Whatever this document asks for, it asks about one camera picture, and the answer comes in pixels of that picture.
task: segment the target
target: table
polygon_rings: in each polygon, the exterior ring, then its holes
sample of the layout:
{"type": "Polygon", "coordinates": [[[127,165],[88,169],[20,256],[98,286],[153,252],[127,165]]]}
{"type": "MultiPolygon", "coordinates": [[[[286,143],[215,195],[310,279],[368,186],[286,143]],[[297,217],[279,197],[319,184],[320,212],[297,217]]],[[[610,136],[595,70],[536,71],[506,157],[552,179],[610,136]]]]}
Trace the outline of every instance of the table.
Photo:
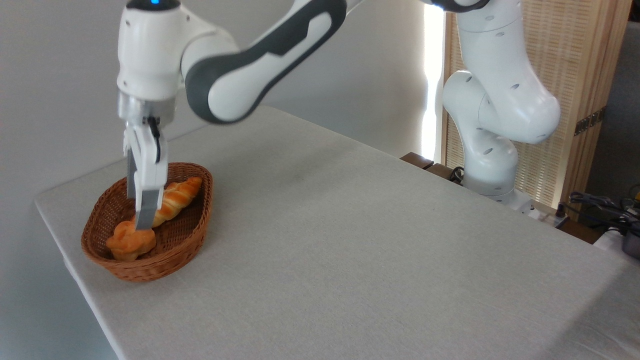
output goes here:
{"type": "Polygon", "coordinates": [[[214,208],[160,280],[80,247],[124,160],[36,199],[121,359],[640,357],[636,266],[388,154],[267,107],[169,151],[214,208]]]}

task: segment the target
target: wooden block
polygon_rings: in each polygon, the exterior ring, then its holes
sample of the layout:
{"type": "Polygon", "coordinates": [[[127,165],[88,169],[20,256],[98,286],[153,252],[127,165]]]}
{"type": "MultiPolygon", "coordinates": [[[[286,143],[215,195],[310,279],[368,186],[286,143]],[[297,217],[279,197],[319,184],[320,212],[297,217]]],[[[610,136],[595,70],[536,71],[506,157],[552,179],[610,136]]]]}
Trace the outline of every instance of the wooden block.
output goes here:
{"type": "Polygon", "coordinates": [[[602,235],[601,232],[570,219],[560,227],[560,230],[590,244],[594,244],[602,235]]]}
{"type": "Polygon", "coordinates": [[[428,172],[432,174],[436,174],[446,180],[449,180],[449,176],[451,176],[452,170],[442,164],[434,164],[426,169],[428,172]]]}
{"type": "Polygon", "coordinates": [[[414,153],[414,152],[410,152],[407,155],[404,155],[402,158],[400,158],[400,160],[403,160],[411,165],[415,165],[419,168],[423,168],[423,169],[427,169],[429,168],[431,165],[433,165],[433,160],[429,160],[426,158],[423,158],[422,156],[414,153]]]}

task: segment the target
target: twisted bread roll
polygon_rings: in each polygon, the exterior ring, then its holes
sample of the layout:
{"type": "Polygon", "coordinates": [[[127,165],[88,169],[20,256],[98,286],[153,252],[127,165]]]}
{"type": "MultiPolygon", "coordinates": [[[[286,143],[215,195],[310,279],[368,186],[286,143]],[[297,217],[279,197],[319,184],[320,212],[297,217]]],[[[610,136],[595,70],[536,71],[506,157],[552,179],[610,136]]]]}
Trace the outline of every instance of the twisted bread roll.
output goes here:
{"type": "Polygon", "coordinates": [[[201,177],[190,177],[181,183],[171,183],[164,190],[162,207],[156,211],[156,217],[151,227],[160,226],[163,222],[171,220],[178,215],[180,210],[186,208],[198,194],[202,185],[201,177]]]}
{"type": "Polygon", "coordinates": [[[151,251],[156,246],[156,234],[153,230],[136,231],[135,221],[123,221],[113,231],[105,245],[120,261],[134,261],[138,256],[151,251]]]}

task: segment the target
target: croissant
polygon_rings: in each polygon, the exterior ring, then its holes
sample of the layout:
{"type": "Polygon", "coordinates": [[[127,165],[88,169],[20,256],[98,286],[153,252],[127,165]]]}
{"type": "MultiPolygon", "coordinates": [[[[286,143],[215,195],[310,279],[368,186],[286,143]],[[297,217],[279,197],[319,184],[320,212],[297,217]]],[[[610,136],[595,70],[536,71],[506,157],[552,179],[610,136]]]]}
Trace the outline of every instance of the croissant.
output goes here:
{"type": "Polygon", "coordinates": [[[151,251],[156,246],[153,230],[136,231],[136,222],[126,220],[119,223],[105,245],[120,261],[134,261],[138,256],[151,251]]]}
{"type": "Polygon", "coordinates": [[[162,207],[156,211],[151,227],[160,226],[163,222],[175,218],[180,210],[186,208],[198,194],[201,177],[190,177],[181,183],[171,183],[164,190],[162,207]]]}

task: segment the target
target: wicker basket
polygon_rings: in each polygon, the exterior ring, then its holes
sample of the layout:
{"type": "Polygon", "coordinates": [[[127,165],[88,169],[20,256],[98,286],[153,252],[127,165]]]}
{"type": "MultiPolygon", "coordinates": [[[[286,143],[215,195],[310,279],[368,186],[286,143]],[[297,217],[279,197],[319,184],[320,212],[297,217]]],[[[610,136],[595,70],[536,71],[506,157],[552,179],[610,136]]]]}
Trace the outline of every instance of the wicker basket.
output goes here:
{"type": "Polygon", "coordinates": [[[169,183],[185,181],[191,176],[202,178],[198,195],[174,219],[154,228],[155,248],[130,262],[114,260],[105,246],[116,225],[135,214],[135,202],[127,199],[127,179],[112,185],[100,196],[84,227],[84,253],[116,277],[134,282],[160,279],[189,263],[204,242],[211,215],[213,178],[206,168],[197,164],[169,164],[169,183]]]}

